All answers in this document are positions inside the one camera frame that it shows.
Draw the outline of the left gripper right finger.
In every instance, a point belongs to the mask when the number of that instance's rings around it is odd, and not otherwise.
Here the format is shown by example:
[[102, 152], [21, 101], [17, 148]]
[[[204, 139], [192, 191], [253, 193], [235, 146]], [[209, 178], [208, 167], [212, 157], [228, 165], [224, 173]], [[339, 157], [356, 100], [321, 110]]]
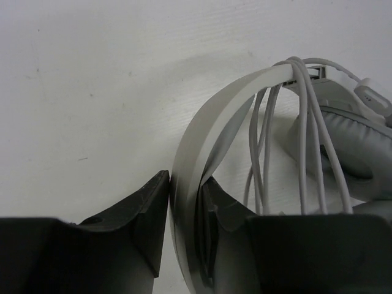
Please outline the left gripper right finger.
[[258, 216], [209, 179], [198, 237], [214, 293], [391, 292], [391, 224], [380, 216]]

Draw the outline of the white grey headphones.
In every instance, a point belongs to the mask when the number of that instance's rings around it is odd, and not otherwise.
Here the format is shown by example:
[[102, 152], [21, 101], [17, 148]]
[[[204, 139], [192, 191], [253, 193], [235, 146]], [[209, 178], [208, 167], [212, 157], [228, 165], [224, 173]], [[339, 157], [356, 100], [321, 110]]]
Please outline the white grey headphones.
[[214, 293], [198, 237], [209, 179], [258, 216], [371, 214], [391, 224], [391, 94], [335, 62], [291, 57], [213, 95], [171, 172], [172, 238], [191, 293]]

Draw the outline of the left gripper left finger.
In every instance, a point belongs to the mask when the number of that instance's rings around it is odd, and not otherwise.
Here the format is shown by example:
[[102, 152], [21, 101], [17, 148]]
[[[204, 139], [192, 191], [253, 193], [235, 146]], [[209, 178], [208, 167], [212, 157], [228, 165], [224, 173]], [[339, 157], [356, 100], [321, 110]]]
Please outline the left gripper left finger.
[[169, 172], [79, 224], [1, 219], [2, 293], [151, 293], [159, 276]]

